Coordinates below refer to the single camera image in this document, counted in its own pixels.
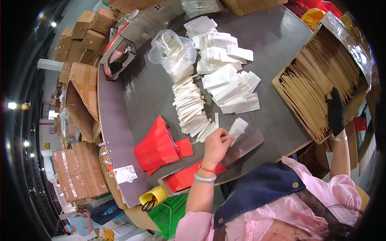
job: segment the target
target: green crate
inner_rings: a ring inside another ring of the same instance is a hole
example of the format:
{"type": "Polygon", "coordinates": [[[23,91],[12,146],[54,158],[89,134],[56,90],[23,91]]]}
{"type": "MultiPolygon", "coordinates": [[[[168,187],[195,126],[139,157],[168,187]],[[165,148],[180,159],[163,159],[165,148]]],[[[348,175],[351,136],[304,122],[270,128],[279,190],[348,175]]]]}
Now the green crate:
{"type": "Polygon", "coordinates": [[[148,212],[165,238],[171,238],[176,232],[178,222],[185,216],[188,194],[172,196],[148,212]]]}

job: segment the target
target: barcode label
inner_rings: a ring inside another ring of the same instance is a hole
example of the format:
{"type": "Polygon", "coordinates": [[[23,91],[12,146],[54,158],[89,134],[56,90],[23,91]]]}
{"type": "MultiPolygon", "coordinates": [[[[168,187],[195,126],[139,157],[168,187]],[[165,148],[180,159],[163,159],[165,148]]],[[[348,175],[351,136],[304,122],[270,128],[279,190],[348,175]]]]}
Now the barcode label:
{"type": "Polygon", "coordinates": [[[132,183],[137,178],[133,165],[114,169],[114,175],[118,184],[123,182],[132,183]]]}

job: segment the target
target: blue shirt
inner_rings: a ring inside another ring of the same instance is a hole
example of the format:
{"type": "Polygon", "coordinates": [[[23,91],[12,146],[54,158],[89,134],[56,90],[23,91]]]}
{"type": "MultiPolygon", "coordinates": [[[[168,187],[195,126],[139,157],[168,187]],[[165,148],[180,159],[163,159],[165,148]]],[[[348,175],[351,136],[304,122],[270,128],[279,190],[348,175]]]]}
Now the blue shirt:
{"type": "MultiPolygon", "coordinates": [[[[87,230],[87,218],[86,217],[81,217],[81,216],[76,216],[76,214],[72,215],[71,218],[68,219],[71,225],[73,225],[76,228],[76,233],[79,234],[82,237],[88,236],[91,233],[87,230]]],[[[91,224],[93,225],[94,228],[99,228],[101,227],[99,224],[94,222],[91,219],[91,224]]]]}

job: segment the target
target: silver bracelet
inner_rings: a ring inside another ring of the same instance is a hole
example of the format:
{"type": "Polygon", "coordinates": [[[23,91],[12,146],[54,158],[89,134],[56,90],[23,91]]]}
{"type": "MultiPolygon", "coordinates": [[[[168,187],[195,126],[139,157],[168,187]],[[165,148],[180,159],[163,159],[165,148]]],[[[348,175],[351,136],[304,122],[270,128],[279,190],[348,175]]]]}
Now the silver bracelet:
{"type": "Polygon", "coordinates": [[[347,136],[343,138],[337,138],[336,136],[332,135],[331,139],[333,139],[336,142],[344,142],[344,141],[347,141],[347,136]]]}
{"type": "Polygon", "coordinates": [[[214,182],[214,181],[216,181],[216,179],[217,179],[217,175],[215,175],[215,176],[212,177],[212,178],[203,178],[203,177],[199,177],[199,176],[197,175],[197,172],[194,173],[193,176],[194,176],[194,179],[196,179],[197,181],[199,181],[199,182],[205,182],[205,183],[214,182]]]}

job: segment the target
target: woman's hand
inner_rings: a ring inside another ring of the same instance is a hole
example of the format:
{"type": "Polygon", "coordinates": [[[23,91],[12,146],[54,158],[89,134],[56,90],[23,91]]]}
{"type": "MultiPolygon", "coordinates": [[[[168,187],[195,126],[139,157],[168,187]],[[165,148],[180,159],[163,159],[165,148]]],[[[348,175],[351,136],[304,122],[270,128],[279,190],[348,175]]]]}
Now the woman's hand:
{"type": "Polygon", "coordinates": [[[333,135],[337,136],[344,130],[344,105],[339,97],[339,92],[335,87],[332,88],[331,94],[327,94],[326,102],[328,104],[328,123],[330,124],[333,135]]]}
{"type": "Polygon", "coordinates": [[[224,158],[225,153],[234,141],[229,138],[225,142],[220,140],[221,137],[228,135],[223,128],[217,129],[205,139],[205,155],[202,166],[209,170],[214,170],[217,164],[224,158]]]}
{"type": "Polygon", "coordinates": [[[87,217],[90,217],[91,216],[91,212],[89,210],[86,210],[86,216],[87,217]]]}

